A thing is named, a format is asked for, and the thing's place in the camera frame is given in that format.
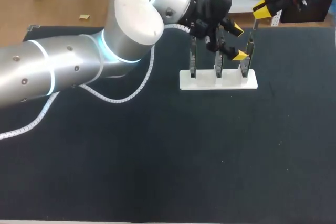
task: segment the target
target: black table surface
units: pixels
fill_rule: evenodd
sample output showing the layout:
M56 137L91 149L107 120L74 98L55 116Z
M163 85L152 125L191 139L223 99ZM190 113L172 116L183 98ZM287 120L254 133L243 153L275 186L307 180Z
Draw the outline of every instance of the black table surface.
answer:
M100 29L41 27L25 39ZM247 34L228 42L243 49ZM69 89L35 129L0 141L0 219L335 223L335 30L260 29L252 91L181 91L189 43L165 31L134 100ZM200 61L211 68L213 57ZM92 86L125 97L148 63ZM45 102L0 109L0 132Z

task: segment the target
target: white joint cap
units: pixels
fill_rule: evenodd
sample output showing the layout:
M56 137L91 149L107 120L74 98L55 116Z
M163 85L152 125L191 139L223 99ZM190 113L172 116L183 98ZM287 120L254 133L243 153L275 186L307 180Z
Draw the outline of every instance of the white joint cap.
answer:
M121 30L142 45L153 45L164 30L162 17L149 0L115 0L116 20Z

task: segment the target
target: small yellow object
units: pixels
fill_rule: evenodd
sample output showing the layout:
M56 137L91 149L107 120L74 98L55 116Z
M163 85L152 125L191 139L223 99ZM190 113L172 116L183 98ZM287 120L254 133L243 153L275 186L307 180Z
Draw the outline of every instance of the small yellow object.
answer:
M239 54L233 60L242 61L242 60L244 60L248 56L243 51L240 51L240 50L238 50L238 51L239 51Z
M265 2L265 0L260 0L259 3L254 6L254 8L259 6L259 5L262 5L264 2Z
M235 28L237 28L238 30L241 31L241 34L238 36L238 38L239 38L244 33L244 30L242 30L241 27L238 26L236 22L235 22Z
M272 15L269 13L267 6L264 6L263 8L255 11L253 15L256 19L272 18Z
M90 15L85 15L85 14L82 14L79 16L79 19L88 19L90 17Z

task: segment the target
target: white stripe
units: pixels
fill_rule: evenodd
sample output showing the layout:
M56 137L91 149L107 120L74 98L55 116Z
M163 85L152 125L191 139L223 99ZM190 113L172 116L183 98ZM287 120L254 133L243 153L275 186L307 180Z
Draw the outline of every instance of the white stripe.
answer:
M51 77L50 90L49 90L47 95L51 95L53 93L54 89L55 89L55 72L54 72L54 68L50 64L49 54L47 53L47 51L44 49L44 47L39 42L37 42L35 40L29 40L29 42L34 43L41 50L45 60L47 61L47 65L48 65L49 72L50 72L50 77Z

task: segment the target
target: wooden floor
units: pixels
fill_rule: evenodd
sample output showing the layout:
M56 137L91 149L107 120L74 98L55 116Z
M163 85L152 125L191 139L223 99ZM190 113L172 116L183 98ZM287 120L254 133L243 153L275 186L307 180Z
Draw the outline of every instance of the wooden floor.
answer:
M22 41L27 27L37 25L103 26L108 0L0 0L0 46ZM79 15L91 15L89 20L79 20ZM251 27L251 14L233 14L242 27ZM262 26L269 26L263 21ZM324 23L291 24L291 26L330 26L332 18Z

